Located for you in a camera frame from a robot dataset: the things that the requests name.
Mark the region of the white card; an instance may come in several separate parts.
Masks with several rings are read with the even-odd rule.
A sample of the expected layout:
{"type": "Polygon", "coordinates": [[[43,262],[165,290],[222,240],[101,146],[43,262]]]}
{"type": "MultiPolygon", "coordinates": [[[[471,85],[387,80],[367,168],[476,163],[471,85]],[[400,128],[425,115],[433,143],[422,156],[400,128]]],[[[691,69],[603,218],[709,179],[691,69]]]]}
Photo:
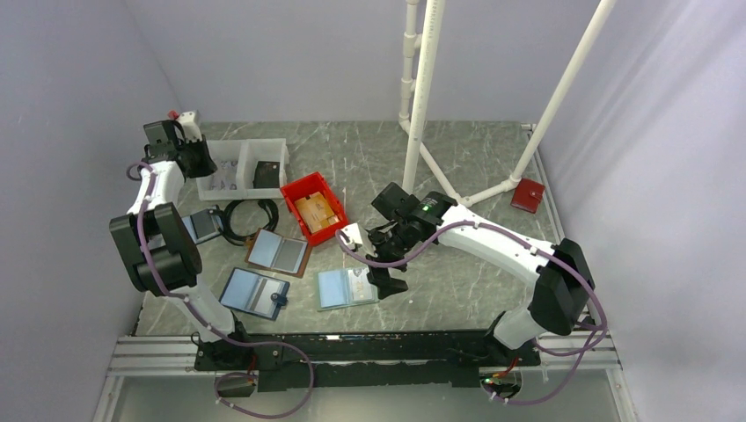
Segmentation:
{"type": "Polygon", "coordinates": [[[347,288],[349,303],[353,305],[374,302],[377,298],[375,287],[368,280],[369,268],[351,268],[347,270],[347,288]]]}

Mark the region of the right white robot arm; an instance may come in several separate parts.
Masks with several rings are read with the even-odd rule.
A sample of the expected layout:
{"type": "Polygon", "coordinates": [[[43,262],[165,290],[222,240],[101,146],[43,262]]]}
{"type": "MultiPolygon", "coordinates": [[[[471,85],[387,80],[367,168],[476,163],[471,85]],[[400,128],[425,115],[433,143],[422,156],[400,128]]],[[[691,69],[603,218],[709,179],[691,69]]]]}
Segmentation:
{"type": "Polygon", "coordinates": [[[407,291],[406,282],[389,271],[404,271],[407,257],[430,244],[469,253],[523,282],[521,304],[502,311],[487,331],[485,353],[496,365],[509,363],[519,347],[542,334],[570,334],[595,287],[580,245],[570,239],[552,244],[520,235],[444,193],[418,199],[394,182],[371,205],[387,221],[366,232],[372,247],[369,281],[380,298],[407,291]]]}

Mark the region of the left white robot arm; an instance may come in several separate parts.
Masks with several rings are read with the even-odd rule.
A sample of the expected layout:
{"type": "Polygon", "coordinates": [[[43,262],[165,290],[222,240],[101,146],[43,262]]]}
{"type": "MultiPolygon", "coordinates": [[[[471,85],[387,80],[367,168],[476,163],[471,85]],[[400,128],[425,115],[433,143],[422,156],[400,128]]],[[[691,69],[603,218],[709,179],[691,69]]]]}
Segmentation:
{"type": "Polygon", "coordinates": [[[204,343],[221,341],[218,358],[232,369],[245,367],[252,343],[238,335],[237,319],[201,279],[201,255],[175,202],[186,180],[212,175],[216,164],[196,111],[171,113],[143,127],[143,158],[126,174],[140,184],[135,202],[113,218],[109,231],[136,290],[177,307],[204,343]]]}

